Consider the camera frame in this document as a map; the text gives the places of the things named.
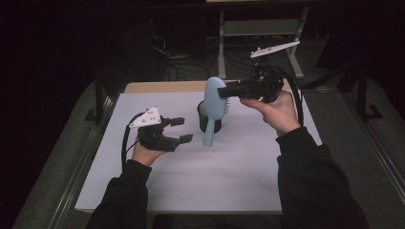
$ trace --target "white board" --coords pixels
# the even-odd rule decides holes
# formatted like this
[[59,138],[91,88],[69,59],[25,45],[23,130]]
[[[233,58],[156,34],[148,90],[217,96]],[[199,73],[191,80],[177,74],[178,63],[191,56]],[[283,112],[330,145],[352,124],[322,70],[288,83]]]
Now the white board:
[[[75,209],[93,211],[108,182],[121,173],[120,152],[125,126],[138,113],[157,106],[163,117],[184,117],[181,126],[167,127],[171,137],[193,134],[190,143],[175,153],[159,157],[148,179],[148,210],[159,213],[184,212],[281,212],[277,185],[279,145],[275,131],[262,115],[230,98],[223,127],[211,148],[203,147],[197,106],[198,93],[122,94],[96,153]],[[318,144],[321,139],[303,103],[305,126]],[[131,131],[128,147],[137,130]]]

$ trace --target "hand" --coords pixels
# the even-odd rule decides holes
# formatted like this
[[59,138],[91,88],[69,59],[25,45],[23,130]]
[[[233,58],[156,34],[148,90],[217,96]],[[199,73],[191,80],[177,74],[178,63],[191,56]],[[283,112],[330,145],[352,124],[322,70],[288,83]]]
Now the hand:
[[251,98],[241,98],[241,103],[259,111],[263,115],[263,121],[274,128],[278,136],[285,135],[301,126],[295,113],[292,94],[284,90],[280,91],[280,95],[272,103],[264,103]]
[[165,151],[153,151],[153,150],[148,150],[145,147],[141,146],[138,138],[136,139],[136,144],[134,146],[134,152],[132,154],[132,159],[142,163],[146,166],[151,166],[155,160],[165,154],[167,152]]

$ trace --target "black jacket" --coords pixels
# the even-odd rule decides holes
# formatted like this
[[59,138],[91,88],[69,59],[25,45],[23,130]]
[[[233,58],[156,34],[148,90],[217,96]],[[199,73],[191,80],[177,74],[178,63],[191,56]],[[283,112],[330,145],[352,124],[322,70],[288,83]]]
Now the black jacket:
[[[284,228],[369,228],[327,145],[317,146],[305,127],[276,140]],[[151,170],[128,160],[121,176],[111,179],[87,228],[146,228],[145,183]]]

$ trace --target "white tag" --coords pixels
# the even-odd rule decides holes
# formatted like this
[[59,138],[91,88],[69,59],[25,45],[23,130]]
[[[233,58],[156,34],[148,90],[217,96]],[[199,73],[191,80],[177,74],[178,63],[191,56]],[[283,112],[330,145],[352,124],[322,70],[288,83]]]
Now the white tag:
[[130,125],[130,128],[152,126],[161,124],[160,114],[157,107],[152,107],[143,115],[137,117]]

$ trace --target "finger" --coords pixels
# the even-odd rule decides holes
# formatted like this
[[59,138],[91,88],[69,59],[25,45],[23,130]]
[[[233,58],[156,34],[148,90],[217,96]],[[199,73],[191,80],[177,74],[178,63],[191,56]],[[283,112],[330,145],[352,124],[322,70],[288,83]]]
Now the finger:
[[273,110],[274,110],[271,106],[268,106],[268,104],[261,102],[259,100],[256,100],[256,99],[241,98],[241,103],[249,108],[256,109],[263,116],[272,114]]

